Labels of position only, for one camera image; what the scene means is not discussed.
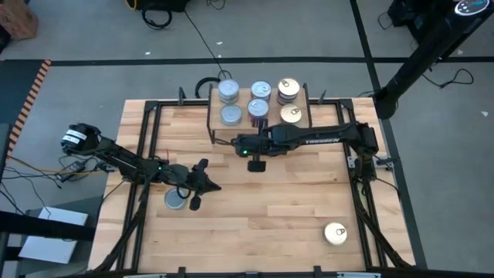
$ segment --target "cardboard box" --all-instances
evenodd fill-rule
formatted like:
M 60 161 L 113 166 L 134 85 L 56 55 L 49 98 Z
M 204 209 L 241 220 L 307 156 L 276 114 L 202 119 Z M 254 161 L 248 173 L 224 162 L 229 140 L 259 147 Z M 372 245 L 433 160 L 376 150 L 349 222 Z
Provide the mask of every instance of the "cardboard box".
M 23 0 L 0 0 L 0 25 L 13 39 L 36 37 L 38 18 Z

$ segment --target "silver can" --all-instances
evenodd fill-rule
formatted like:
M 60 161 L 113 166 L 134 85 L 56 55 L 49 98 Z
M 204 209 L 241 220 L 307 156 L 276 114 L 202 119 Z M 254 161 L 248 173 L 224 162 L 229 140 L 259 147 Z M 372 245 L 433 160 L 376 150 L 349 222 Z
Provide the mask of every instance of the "silver can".
M 239 99 L 239 84 L 234 80 L 223 80 L 218 84 L 219 99 L 226 104 L 233 104 Z
M 227 126 L 240 124 L 242 120 L 242 109 L 238 105 L 225 105 L 221 111 L 222 123 Z
M 253 99 L 247 105 L 247 111 L 252 120 L 268 117 L 269 104 L 265 100 Z
M 302 111 L 293 104 L 285 105 L 279 112 L 283 123 L 296 124 L 302 119 Z
M 255 81 L 250 88 L 251 97 L 269 101 L 271 97 L 271 85 L 267 81 Z
M 278 83 L 278 102 L 282 105 L 293 102 L 298 96 L 300 85 L 293 78 L 284 78 Z

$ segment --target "can lid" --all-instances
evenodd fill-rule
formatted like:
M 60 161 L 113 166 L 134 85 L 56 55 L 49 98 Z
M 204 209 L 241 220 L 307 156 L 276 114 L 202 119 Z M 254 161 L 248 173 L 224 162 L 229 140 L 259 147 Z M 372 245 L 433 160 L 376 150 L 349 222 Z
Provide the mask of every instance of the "can lid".
M 340 223 L 332 222 L 324 229 L 324 237 L 333 245 L 341 245 L 347 240 L 347 229 Z
M 249 113 L 254 117 L 263 117 L 269 111 L 269 104 L 262 99 L 254 99 L 249 101 L 247 105 Z
M 297 105 L 293 105 L 293 104 L 287 104 L 283 106 L 283 108 L 279 113 L 281 114 L 281 118 L 285 122 L 291 124 L 298 122 L 302 118 L 301 109 L 298 108 Z
M 225 105 L 221 115 L 224 124 L 238 124 L 242 117 L 242 109 L 238 105 Z
M 267 97 L 271 93 L 271 85 L 266 81 L 255 81 L 250 90 L 256 97 Z
M 180 190 L 180 195 L 186 196 L 187 193 L 183 189 L 178 189 Z M 180 198 L 177 193 L 176 188 L 172 188 L 167 191 L 167 193 L 164 195 L 164 204 L 169 208 L 169 209 L 181 209 L 185 206 L 187 203 L 187 200 Z
M 278 90 L 286 96 L 295 96 L 300 91 L 300 85 L 293 78 L 284 78 L 279 81 Z
M 223 98 L 234 97 L 239 92 L 239 84 L 234 80 L 223 80 L 218 84 L 218 90 Z

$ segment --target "wooden box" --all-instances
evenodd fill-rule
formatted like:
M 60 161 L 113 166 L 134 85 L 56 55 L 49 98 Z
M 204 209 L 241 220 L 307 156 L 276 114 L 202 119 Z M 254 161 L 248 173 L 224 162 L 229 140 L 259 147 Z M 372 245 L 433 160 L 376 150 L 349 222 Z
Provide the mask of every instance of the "wooden box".
M 268 127 L 281 124 L 280 111 L 283 107 L 278 103 L 278 88 L 272 88 L 271 98 L 269 99 L 269 112 L 268 112 Z M 235 105 L 238 105 L 242 109 L 242 119 L 240 124 L 235 126 L 227 126 L 222 123 L 221 110 L 226 105 L 219 99 L 218 89 L 209 87 L 209 103 L 208 103 L 208 132 L 211 142 L 214 144 L 215 139 L 222 139 L 224 141 L 230 141 L 232 138 L 237 137 L 238 134 L 256 134 L 258 128 L 252 125 L 252 121 L 249 118 L 249 112 L 247 111 L 247 105 L 251 100 L 250 88 L 241 88 L 239 90 L 239 100 Z M 297 98 L 292 102 L 298 106 L 302 111 L 302 118 L 294 125 L 297 127 L 312 127 L 312 118 L 310 116 L 309 105 L 309 93 L 307 92 L 307 85 L 304 83 L 300 88 Z

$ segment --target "label on robot arm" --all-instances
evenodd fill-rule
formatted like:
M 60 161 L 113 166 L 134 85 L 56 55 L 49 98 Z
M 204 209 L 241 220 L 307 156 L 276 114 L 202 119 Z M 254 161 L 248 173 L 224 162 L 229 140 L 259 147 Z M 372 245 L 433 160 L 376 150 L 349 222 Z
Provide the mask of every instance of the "label on robot arm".
M 75 137 L 79 137 L 83 140 L 86 140 L 87 136 L 80 133 L 80 132 L 77 132 L 77 131 L 73 131 L 73 130 L 68 130 L 67 133 L 68 135 L 72 135 L 72 136 L 75 136 Z
M 75 138 L 75 137 L 72 137 L 72 136 L 69 136 L 69 135 L 66 135 L 62 138 L 62 140 L 65 140 L 65 141 L 70 141 L 74 144 L 78 144 L 80 142 L 79 139 Z

